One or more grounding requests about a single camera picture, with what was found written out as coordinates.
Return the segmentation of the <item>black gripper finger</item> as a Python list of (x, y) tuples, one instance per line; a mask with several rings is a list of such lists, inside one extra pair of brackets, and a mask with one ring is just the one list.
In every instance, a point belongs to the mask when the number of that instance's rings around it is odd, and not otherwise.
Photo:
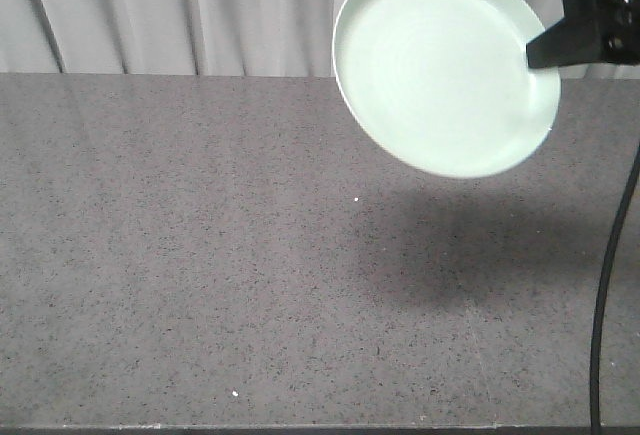
[(568, 67), (596, 61), (596, 22), (563, 18), (526, 45), (531, 69)]

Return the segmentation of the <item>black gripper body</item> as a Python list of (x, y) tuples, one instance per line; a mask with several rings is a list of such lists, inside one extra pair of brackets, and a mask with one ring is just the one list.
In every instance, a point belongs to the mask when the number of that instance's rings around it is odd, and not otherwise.
[(568, 64), (637, 64), (639, 0), (562, 0)]

